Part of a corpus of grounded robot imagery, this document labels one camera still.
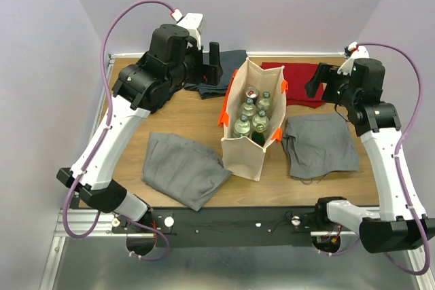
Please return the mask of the green glass bottle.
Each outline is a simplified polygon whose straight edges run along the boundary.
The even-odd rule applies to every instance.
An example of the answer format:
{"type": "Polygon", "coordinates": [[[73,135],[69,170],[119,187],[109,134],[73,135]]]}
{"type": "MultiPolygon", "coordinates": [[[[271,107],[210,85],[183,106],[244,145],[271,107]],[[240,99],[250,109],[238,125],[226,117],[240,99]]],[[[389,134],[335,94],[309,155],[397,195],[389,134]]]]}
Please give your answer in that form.
{"type": "Polygon", "coordinates": [[[261,147],[264,147],[266,141],[264,131],[264,124],[257,124],[251,134],[251,140],[261,147]]]}

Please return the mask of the clear soda water bottle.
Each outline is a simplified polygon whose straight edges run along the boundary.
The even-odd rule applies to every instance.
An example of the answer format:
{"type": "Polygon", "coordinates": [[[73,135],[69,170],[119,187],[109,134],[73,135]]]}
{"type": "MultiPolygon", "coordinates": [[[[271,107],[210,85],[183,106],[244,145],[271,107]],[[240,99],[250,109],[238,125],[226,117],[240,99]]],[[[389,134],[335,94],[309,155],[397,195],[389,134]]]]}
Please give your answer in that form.
{"type": "Polygon", "coordinates": [[[248,137],[251,134],[251,122],[245,114],[234,123],[232,135],[234,138],[248,137]]]}
{"type": "Polygon", "coordinates": [[[246,115],[248,120],[252,120],[256,113],[257,107],[255,106],[253,99],[247,98],[240,106],[239,115],[246,115]]]}
{"type": "Polygon", "coordinates": [[[272,107],[271,94],[268,91],[262,93],[262,96],[257,100],[256,107],[258,110],[268,112],[272,107]]]}
{"type": "Polygon", "coordinates": [[[251,122],[254,129],[257,128],[258,124],[261,124],[264,127],[264,131],[266,131],[269,125],[269,118],[264,110],[259,110],[259,112],[253,116],[251,122]]]}

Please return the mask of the black mounting base plate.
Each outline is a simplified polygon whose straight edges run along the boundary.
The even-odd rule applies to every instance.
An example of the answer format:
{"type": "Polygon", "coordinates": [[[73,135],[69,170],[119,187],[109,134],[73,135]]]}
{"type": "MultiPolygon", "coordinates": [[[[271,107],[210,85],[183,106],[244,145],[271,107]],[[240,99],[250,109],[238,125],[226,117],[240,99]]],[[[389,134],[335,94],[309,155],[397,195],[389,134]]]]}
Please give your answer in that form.
{"type": "Polygon", "coordinates": [[[154,207],[136,226],[121,220],[116,233],[146,232],[149,227],[163,233],[153,244],[184,247],[316,247],[338,253],[358,237],[345,227],[318,222],[313,206],[154,207]]]}

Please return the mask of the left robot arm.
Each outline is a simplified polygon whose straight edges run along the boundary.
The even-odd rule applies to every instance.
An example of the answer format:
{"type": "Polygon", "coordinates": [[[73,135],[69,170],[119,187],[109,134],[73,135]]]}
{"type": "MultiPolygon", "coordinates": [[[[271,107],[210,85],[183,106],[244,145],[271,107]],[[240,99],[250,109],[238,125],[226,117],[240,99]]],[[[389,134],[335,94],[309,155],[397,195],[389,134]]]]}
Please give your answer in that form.
{"type": "Polygon", "coordinates": [[[146,231],[150,206],[112,178],[116,164],[136,129],[173,93],[185,83],[216,85],[222,74],[219,43],[210,42],[209,62],[204,63],[203,47],[188,29],[161,25],[149,50],[119,72],[105,119],[84,153],[72,167],[61,168],[57,179],[89,207],[123,215],[134,231],[146,231]]]}

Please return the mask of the grey folded cloth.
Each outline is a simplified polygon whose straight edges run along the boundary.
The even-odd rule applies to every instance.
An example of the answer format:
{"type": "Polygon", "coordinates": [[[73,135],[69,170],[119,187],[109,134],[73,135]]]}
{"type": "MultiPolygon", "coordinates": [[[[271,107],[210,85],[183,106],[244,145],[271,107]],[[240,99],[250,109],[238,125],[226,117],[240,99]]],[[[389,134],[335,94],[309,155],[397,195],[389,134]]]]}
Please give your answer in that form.
{"type": "Polygon", "coordinates": [[[347,122],[337,113],[289,117],[282,138],[289,175],[307,184],[333,172],[357,172],[360,161],[347,122]]]}
{"type": "Polygon", "coordinates": [[[214,149],[173,133],[151,132],[141,180],[199,211],[230,178],[214,149]]]}

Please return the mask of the aluminium frame rail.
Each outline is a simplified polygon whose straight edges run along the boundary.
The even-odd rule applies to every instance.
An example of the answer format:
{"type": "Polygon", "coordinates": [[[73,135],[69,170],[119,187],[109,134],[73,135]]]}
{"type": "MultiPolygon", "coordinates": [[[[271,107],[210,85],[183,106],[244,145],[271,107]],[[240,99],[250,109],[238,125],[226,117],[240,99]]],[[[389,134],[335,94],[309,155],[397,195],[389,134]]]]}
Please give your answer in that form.
{"type": "MultiPolygon", "coordinates": [[[[70,229],[77,234],[83,234],[92,226],[96,214],[97,211],[93,209],[69,209],[67,215],[70,229]]],[[[101,213],[99,221],[89,237],[101,238],[112,236],[112,218],[113,216],[111,214],[101,213]]],[[[54,236],[39,286],[40,289],[54,288],[56,275],[60,266],[60,259],[68,237],[63,227],[63,210],[61,209],[56,220],[54,236]]]]}

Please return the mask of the red folded cloth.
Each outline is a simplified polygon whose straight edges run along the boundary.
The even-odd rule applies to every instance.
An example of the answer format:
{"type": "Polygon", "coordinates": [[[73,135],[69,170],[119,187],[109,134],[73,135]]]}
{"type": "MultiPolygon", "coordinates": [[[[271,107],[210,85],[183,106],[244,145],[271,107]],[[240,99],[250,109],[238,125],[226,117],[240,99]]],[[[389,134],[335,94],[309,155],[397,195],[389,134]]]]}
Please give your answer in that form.
{"type": "Polygon", "coordinates": [[[279,63],[279,62],[263,62],[261,67],[263,69],[270,69],[284,66],[283,76],[288,83],[288,90],[286,93],[286,104],[302,105],[310,108],[318,108],[325,104],[321,99],[324,87],[321,85],[315,96],[310,98],[307,96],[305,84],[308,83],[314,76],[317,65],[310,63],[279,63]]]}

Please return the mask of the dark blue folded cloth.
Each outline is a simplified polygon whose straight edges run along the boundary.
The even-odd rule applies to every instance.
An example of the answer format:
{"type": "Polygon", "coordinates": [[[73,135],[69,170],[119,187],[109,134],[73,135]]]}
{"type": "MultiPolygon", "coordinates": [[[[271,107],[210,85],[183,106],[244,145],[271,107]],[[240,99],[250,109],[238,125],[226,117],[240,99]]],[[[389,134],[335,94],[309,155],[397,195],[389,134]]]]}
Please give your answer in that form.
{"type": "Polygon", "coordinates": [[[245,62],[247,52],[245,50],[229,50],[220,52],[220,64],[223,75],[216,86],[207,84],[186,84],[184,89],[197,91],[202,99],[225,96],[233,73],[245,62]]]}

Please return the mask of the grey folded cloth left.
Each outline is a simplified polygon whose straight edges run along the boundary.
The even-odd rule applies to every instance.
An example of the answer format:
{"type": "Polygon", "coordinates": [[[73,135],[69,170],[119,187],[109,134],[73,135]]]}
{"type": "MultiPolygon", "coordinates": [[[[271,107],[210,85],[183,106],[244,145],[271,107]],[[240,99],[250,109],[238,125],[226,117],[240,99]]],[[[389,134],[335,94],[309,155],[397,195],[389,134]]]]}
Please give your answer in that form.
{"type": "Polygon", "coordinates": [[[214,149],[173,133],[151,132],[141,180],[199,211],[230,178],[214,149]]]}

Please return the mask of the beige canvas bag orange handles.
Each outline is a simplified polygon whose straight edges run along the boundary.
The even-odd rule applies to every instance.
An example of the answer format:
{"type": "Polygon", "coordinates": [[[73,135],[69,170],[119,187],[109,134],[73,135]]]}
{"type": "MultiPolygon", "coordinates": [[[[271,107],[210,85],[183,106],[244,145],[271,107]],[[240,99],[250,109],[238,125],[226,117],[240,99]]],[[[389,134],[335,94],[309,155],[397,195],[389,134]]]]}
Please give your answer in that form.
{"type": "Polygon", "coordinates": [[[250,59],[234,72],[219,125],[224,168],[259,181],[266,150],[282,140],[288,83],[284,66],[263,69],[250,59]]]}

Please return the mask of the grey folded cloth right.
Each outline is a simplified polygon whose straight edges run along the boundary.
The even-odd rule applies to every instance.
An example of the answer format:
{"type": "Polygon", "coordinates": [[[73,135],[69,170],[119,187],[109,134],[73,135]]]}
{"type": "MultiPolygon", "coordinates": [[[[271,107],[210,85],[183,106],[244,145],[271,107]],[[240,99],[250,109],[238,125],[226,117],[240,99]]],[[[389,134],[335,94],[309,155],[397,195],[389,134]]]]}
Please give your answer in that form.
{"type": "Polygon", "coordinates": [[[333,172],[357,172],[360,161],[347,122],[337,113],[289,117],[282,138],[289,175],[307,184],[333,172]]]}

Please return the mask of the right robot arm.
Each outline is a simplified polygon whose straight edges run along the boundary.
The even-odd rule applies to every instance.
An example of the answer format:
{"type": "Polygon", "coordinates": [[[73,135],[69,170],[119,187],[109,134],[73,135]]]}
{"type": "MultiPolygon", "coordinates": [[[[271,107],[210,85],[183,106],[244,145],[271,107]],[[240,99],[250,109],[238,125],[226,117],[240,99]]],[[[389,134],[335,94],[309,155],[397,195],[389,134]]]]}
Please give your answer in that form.
{"type": "Polygon", "coordinates": [[[322,98],[346,108],[368,154],[379,198],[373,213],[342,197],[320,198],[313,223],[328,230],[336,223],[355,232],[369,253],[405,251],[434,237],[434,219],[426,215],[413,189],[406,160],[396,148],[402,132],[396,108],[381,100],[385,67],[371,58],[355,59],[349,74],[338,66],[320,63],[305,85],[307,96],[325,84],[322,98]]]}

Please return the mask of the red top drink can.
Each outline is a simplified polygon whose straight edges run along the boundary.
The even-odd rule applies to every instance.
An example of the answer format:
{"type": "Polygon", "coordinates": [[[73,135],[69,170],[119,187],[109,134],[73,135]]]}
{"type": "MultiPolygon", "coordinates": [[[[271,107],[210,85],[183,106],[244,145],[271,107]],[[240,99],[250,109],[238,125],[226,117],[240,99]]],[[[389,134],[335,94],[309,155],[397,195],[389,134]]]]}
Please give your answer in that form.
{"type": "Polygon", "coordinates": [[[245,90],[245,97],[250,98],[254,103],[258,100],[259,91],[257,88],[250,86],[245,90]]]}

